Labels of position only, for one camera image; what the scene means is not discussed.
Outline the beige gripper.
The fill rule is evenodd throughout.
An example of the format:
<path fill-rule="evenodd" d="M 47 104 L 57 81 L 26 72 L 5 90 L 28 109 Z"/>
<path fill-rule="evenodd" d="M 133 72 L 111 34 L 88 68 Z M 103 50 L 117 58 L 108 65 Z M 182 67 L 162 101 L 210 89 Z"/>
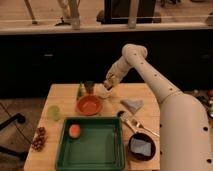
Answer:
<path fill-rule="evenodd" d="M 111 90 L 118 84 L 118 79 L 115 75 L 108 77 L 104 82 L 103 85 L 107 90 Z"/>

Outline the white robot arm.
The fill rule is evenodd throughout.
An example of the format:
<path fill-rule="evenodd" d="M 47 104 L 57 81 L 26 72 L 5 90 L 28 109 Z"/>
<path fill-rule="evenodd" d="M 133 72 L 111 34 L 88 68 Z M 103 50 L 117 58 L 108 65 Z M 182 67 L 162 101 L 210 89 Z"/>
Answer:
<path fill-rule="evenodd" d="M 155 95 L 160 108 L 160 171 L 213 171 L 207 112 L 194 96 L 183 93 L 145 58 L 144 46 L 126 44 L 107 72 L 107 89 L 134 68 Z"/>

